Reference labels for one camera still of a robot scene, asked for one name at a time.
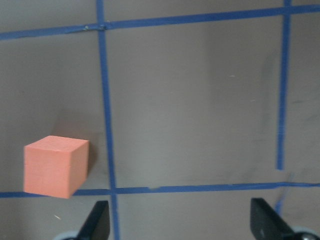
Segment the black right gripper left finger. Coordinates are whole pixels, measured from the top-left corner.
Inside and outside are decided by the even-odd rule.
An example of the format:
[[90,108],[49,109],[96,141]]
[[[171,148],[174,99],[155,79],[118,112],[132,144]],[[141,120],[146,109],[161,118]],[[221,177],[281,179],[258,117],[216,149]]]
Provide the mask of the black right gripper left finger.
[[110,236],[110,229],[109,202],[100,200],[93,206],[76,239],[107,240]]

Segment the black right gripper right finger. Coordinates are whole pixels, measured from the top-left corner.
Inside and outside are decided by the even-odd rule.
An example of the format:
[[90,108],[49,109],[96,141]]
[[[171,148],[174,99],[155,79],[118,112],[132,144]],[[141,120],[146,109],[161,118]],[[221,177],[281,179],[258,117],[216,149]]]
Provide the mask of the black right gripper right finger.
[[308,228],[290,227],[263,199],[250,200],[250,231],[256,240],[318,240],[320,235]]

